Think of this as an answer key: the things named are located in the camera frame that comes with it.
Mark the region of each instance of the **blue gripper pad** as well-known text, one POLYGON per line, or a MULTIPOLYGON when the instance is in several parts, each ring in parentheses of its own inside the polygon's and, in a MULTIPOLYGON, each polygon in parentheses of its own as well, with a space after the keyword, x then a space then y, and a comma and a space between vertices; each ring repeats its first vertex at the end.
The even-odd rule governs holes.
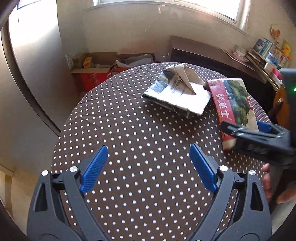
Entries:
POLYGON ((218 189, 216 185, 217 171, 215 170, 214 172, 214 170, 212 170, 212 168, 207 162, 207 156, 202 152, 202 150, 198 146, 192 145, 190 147, 189 155, 193 162, 193 165, 196 168, 197 173, 200 176, 200 179, 202 180, 203 185, 207 190, 215 194, 218 189))
POLYGON ((261 121, 257 121, 259 131, 269 133, 271 132, 271 126, 261 121))
POLYGON ((83 194, 92 190, 92 187, 95 184, 98 176, 100 175, 100 172, 102 171, 107 158, 108 149, 105 146, 102 146, 101 149, 98 149, 96 153, 91 157, 92 160, 81 176, 80 191, 83 194))

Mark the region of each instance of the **round table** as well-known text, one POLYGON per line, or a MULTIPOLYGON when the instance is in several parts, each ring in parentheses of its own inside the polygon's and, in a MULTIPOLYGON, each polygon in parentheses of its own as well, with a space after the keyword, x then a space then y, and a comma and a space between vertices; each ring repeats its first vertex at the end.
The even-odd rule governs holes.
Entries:
MULTIPOLYGON (((262 161, 223 151, 213 100, 203 115, 186 119, 142 98, 160 72, 173 63, 135 67, 88 92, 72 111, 55 146, 51 173, 60 173, 108 147, 109 158, 97 184, 85 196, 94 216, 115 240, 186 240, 200 222, 212 195, 190 161, 190 144, 233 171, 262 161)), ((190 65, 203 80, 225 78, 190 65)), ((251 97, 256 118, 270 123, 251 97)), ((63 203, 72 227, 79 228, 66 193, 63 203)), ((233 191, 219 228, 226 227, 235 203, 233 191)))

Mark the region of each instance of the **hand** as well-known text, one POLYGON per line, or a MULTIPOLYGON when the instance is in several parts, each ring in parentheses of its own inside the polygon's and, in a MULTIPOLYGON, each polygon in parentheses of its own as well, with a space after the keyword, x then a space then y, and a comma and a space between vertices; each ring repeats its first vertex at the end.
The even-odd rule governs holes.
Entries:
MULTIPOLYGON (((265 164, 262 167, 262 171, 267 172, 263 177, 263 189, 265 191, 265 195, 267 200, 269 201, 272 194, 271 194, 271 178, 269 175, 269 164, 265 164)), ((277 203, 285 203, 289 202, 292 199, 296 198, 296 185, 287 188, 281 195, 279 195, 278 199, 276 200, 277 203)))

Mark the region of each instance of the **silver bolt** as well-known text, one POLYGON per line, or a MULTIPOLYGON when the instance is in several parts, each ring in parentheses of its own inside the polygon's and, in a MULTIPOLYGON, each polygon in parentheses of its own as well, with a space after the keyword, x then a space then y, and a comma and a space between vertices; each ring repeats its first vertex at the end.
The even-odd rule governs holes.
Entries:
POLYGON ((256 172, 254 170, 249 170, 249 174, 254 176, 254 175, 256 175, 256 172))
POLYGON ((46 176, 46 175, 48 175, 48 170, 44 170, 44 171, 42 171, 42 172, 41 172, 41 175, 42 175, 42 176, 46 176))
POLYGON ((76 172, 78 170, 78 167, 77 166, 72 166, 70 167, 70 172, 76 172))
POLYGON ((223 172, 226 172, 228 170, 228 167, 225 166, 225 165, 221 165, 220 167, 220 170, 223 171, 223 172))

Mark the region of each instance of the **refrigerator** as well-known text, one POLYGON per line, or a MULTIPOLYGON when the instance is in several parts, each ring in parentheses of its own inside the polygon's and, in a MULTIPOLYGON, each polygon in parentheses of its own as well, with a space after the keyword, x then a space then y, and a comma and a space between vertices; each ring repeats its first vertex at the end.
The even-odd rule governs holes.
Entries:
POLYGON ((59 133, 79 102, 59 33, 57 3, 0 3, 0 170, 50 169, 59 133))

